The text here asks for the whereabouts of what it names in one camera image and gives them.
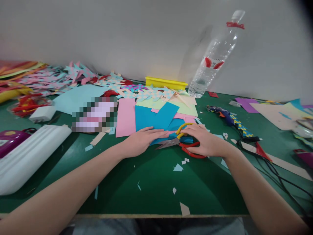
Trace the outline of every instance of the bottle label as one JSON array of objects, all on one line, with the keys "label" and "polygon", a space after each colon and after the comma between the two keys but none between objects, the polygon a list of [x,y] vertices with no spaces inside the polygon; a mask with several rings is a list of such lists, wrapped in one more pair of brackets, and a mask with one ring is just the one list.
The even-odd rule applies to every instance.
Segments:
[{"label": "bottle label", "polygon": [[204,57],[202,60],[202,63],[204,63],[204,65],[206,65],[208,68],[219,70],[224,64],[224,61],[221,61],[219,59],[209,59],[208,57]]}]

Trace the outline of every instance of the yellow scissor handle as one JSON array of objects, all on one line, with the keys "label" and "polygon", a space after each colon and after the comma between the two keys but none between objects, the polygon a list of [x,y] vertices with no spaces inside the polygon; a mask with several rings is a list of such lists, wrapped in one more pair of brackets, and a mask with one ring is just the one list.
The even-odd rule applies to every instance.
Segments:
[{"label": "yellow scissor handle", "polygon": [[178,136],[177,136],[177,139],[180,139],[180,137],[182,137],[182,136],[185,135],[185,133],[180,133],[180,131],[182,130],[182,128],[183,128],[184,126],[192,125],[192,124],[193,124],[192,122],[187,122],[187,123],[184,123],[183,125],[181,125],[181,126],[179,127],[179,129],[176,131],[176,135],[178,135]]}]

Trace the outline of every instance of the plastic water bottle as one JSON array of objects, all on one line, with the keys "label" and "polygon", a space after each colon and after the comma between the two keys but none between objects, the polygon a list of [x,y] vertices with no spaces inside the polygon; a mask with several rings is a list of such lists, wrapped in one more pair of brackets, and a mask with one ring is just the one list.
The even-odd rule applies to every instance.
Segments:
[{"label": "plastic water bottle", "polygon": [[188,94],[190,96],[200,98],[214,80],[216,73],[236,45],[238,32],[245,29],[243,24],[238,24],[244,14],[243,10],[235,11],[231,21],[227,22],[225,28],[209,43],[189,86]]}]

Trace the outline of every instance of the left hand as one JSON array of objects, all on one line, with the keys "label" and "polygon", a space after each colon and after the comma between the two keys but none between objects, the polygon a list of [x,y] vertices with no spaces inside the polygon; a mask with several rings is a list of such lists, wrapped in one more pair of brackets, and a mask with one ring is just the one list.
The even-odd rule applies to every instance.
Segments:
[{"label": "left hand", "polygon": [[136,157],[149,147],[152,141],[159,138],[167,138],[168,131],[152,130],[153,127],[143,128],[134,134],[130,135],[123,142],[113,146],[122,158]]}]

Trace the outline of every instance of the hand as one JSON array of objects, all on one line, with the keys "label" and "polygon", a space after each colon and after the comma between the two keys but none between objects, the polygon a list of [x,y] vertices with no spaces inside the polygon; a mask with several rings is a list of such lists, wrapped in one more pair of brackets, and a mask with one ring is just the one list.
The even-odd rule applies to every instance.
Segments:
[{"label": "hand", "polygon": [[194,136],[199,142],[199,147],[187,148],[190,152],[203,156],[226,157],[232,151],[237,151],[232,144],[211,134],[204,125],[188,125],[182,133]]},{"label": "hand", "polygon": [[168,131],[152,129],[153,127],[146,127],[131,134],[126,140],[114,146],[115,151],[119,152],[122,158],[136,157],[145,152],[155,139],[169,136]]}]

